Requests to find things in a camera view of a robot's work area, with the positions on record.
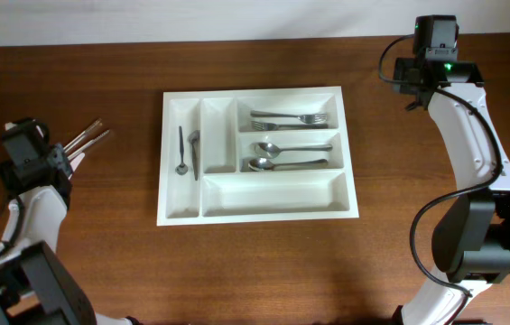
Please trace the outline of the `steel fork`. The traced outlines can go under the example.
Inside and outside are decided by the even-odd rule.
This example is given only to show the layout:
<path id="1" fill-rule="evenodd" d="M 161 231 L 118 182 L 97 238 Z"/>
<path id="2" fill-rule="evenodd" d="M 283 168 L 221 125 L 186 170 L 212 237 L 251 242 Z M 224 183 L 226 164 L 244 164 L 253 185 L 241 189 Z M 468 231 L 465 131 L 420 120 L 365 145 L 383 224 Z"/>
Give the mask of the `steel fork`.
<path id="1" fill-rule="evenodd" d="M 251 126 L 256 131 L 281 131 L 281 130 L 313 130 L 327 129 L 327 124 L 275 124 L 269 122 L 252 121 Z"/>
<path id="2" fill-rule="evenodd" d="M 300 122 L 304 124 L 322 124 L 326 123 L 328 116 L 326 114 L 308 114 L 308 115 L 292 115 L 292 114 L 281 114 L 281 113 L 271 113 L 264 111 L 250 111 L 251 117 L 277 117 L 277 118 L 296 118 Z"/>

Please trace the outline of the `small thin steel teaspoon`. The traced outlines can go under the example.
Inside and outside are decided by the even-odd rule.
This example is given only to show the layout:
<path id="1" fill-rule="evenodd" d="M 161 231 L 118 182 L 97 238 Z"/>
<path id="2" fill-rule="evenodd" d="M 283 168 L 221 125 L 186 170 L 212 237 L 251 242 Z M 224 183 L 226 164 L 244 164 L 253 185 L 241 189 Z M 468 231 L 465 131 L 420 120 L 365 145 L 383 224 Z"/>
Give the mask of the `small thin steel teaspoon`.
<path id="1" fill-rule="evenodd" d="M 182 127 L 179 126 L 178 127 L 178 135 L 179 135 L 179 154 L 180 154 L 180 163 L 175 167 L 175 172 L 182 176 L 182 175 L 185 175 L 187 172 L 188 172 L 188 165 L 185 163 L 185 160 L 184 160 L 184 154 L 185 154 L 185 149 L 184 149 L 184 139 L 183 139 L 183 132 L 182 132 Z"/>

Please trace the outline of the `steel teaspoon patterned handle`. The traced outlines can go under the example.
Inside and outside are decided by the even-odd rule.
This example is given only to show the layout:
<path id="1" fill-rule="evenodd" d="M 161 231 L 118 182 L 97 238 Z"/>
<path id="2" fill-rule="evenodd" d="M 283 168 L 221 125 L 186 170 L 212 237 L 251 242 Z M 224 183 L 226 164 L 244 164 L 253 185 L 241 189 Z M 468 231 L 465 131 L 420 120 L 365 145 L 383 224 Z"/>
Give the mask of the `steel teaspoon patterned handle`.
<path id="1" fill-rule="evenodd" d="M 199 139 L 199 130 L 191 132 L 188 136 L 188 142 L 191 149 L 193 176 L 196 181 L 199 179 Z"/>

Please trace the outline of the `large steel tablespoon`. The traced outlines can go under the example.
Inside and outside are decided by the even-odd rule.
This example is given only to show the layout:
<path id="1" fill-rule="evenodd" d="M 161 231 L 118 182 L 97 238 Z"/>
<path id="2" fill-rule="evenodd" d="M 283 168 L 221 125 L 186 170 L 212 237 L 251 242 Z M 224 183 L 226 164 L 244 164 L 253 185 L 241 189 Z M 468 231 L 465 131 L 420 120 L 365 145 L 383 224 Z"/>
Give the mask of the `large steel tablespoon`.
<path id="1" fill-rule="evenodd" d="M 283 152 L 330 152 L 333 149 L 332 144 L 281 148 L 264 142 L 253 143 L 253 147 L 259 157 L 266 159 L 277 158 Z"/>

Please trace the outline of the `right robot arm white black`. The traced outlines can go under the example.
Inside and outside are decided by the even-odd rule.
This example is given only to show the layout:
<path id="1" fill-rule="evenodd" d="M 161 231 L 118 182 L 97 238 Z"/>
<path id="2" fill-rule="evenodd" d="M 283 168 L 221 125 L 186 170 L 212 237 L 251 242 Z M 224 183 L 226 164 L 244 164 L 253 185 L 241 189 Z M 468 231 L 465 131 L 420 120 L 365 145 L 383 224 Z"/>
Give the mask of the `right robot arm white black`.
<path id="1" fill-rule="evenodd" d="M 413 55 L 396 59 L 388 83 L 439 128 L 457 189 L 413 218 L 410 251 L 426 281 L 392 322 L 456 324 L 475 297 L 510 275 L 510 161 L 478 65 L 458 59 L 455 16 L 419 16 L 408 37 Z"/>

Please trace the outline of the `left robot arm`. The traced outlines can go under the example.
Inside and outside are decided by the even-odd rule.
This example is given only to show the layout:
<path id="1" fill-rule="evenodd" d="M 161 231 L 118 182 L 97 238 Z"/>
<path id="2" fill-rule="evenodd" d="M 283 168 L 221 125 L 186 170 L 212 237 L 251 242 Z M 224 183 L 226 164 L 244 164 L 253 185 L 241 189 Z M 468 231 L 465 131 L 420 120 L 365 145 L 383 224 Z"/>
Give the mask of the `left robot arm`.
<path id="1" fill-rule="evenodd" d="M 9 214 L 0 238 L 0 324 L 136 324 L 94 311 L 56 255 L 70 209 L 71 178 L 94 142 L 95 120 L 67 144 L 52 144 L 43 122 L 27 117 L 5 124 L 0 162 Z"/>

